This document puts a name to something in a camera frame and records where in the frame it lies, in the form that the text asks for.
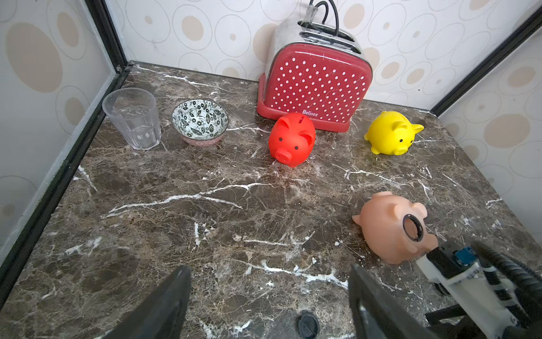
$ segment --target wallpaper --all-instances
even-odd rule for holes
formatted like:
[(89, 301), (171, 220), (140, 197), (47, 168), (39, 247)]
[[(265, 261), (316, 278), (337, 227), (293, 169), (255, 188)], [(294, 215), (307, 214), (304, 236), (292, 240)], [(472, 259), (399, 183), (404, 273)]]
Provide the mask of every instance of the wallpaper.
[[(542, 245), (542, 30), (441, 118)], [(489, 202), (487, 207), (498, 208), (499, 204)]]
[[(308, 0), (106, 0), (127, 57), (257, 80), (280, 22)], [(540, 0), (337, 0), (374, 70), (366, 99), (431, 109)], [(317, 14), (322, 20), (323, 7)], [(334, 26), (334, 15), (327, 19)]]
[(0, 261), (112, 76), (84, 6), (0, 2)]

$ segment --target patterned ceramic bowl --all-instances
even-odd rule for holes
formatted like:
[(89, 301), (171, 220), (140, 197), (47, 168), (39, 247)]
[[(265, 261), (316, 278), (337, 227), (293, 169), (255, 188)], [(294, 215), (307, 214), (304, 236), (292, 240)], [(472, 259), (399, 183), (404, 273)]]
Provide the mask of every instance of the patterned ceramic bowl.
[(182, 139), (194, 146), (216, 144), (228, 128), (228, 114), (210, 100), (192, 99), (173, 110), (173, 126)]

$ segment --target marble countertop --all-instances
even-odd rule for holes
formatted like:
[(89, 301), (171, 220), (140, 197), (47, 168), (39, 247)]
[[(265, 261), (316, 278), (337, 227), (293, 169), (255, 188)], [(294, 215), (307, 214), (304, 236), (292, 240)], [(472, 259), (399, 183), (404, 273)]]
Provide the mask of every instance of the marble countertop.
[[(136, 63), (124, 86), (157, 98), (162, 142), (134, 151), (103, 122), (0, 312), (2, 338), (99, 337), (180, 264), (192, 269), (182, 338), (296, 338), (302, 310), (319, 317), (319, 338), (354, 337), (354, 263), (425, 324), (453, 300), (414, 262), (382, 262), (351, 220), (383, 190), (424, 204), (439, 241), (483, 239), (542, 267), (540, 247), (428, 112), (364, 100), (348, 133), (317, 131), (291, 169), (269, 155), (274, 121), (256, 113), (255, 82)], [(171, 125), (192, 98), (228, 111), (217, 145), (190, 146)], [(375, 156), (363, 134), (391, 110), (425, 130), (405, 155)]]

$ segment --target drinking glass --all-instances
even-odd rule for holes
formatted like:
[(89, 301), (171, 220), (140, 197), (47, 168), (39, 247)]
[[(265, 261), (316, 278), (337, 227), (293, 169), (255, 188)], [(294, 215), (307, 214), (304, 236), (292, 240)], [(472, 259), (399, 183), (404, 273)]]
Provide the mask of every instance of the drinking glass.
[(160, 143), (162, 131), (156, 99), (148, 91), (118, 89), (105, 97), (102, 108), (133, 149), (149, 150)]

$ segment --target yellow piggy bank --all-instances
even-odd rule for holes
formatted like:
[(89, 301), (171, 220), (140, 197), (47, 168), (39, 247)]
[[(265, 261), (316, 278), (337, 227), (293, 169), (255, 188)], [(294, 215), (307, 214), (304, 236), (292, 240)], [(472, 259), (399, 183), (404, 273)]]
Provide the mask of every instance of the yellow piggy bank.
[(401, 113), (389, 111), (382, 112), (372, 122), (363, 138), (371, 142), (374, 154), (401, 155), (412, 145), (414, 135), (422, 130), (422, 125), (412, 125)]

